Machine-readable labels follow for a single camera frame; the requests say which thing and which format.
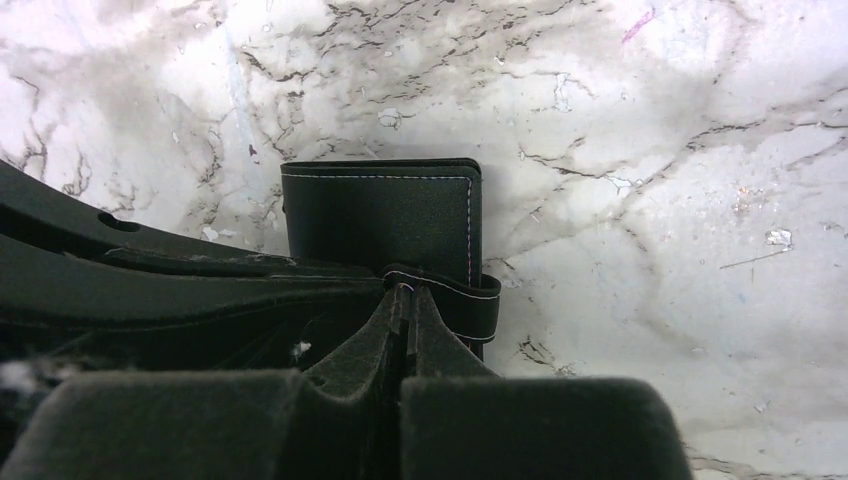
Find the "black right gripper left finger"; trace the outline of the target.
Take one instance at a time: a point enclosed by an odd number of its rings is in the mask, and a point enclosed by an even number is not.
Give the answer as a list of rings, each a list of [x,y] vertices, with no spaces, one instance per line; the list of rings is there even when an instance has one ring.
[[[90,373],[37,409],[5,479],[396,479],[408,291],[307,371]]]

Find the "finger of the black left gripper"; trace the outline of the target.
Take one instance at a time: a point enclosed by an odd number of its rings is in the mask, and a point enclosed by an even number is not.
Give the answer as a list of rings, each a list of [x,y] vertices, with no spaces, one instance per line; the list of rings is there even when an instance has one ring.
[[[374,277],[361,266],[261,254],[119,220],[6,163],[1,164],[1,233],[55,254],[166,275]]]
[[[384,294],[368,274],[278,259],[92,259],[3,238],[1,371],[305,369],[348,339]]]

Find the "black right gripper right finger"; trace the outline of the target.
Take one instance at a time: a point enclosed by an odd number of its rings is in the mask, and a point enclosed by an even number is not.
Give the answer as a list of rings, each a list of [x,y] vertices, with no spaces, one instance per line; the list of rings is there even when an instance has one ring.
[[[673,415],[623,377],[504,378],[404,291],[415,373],[400,387],[405,479],[689,479]]]

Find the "black leather card holder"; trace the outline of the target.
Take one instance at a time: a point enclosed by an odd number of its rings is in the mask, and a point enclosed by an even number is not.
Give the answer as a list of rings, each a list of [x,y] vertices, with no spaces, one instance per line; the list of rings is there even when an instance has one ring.
[[[484,273],[482,171],[470,158],[281,167],[290,253],[423,285],[477,357],[496,334],[501,283]]]

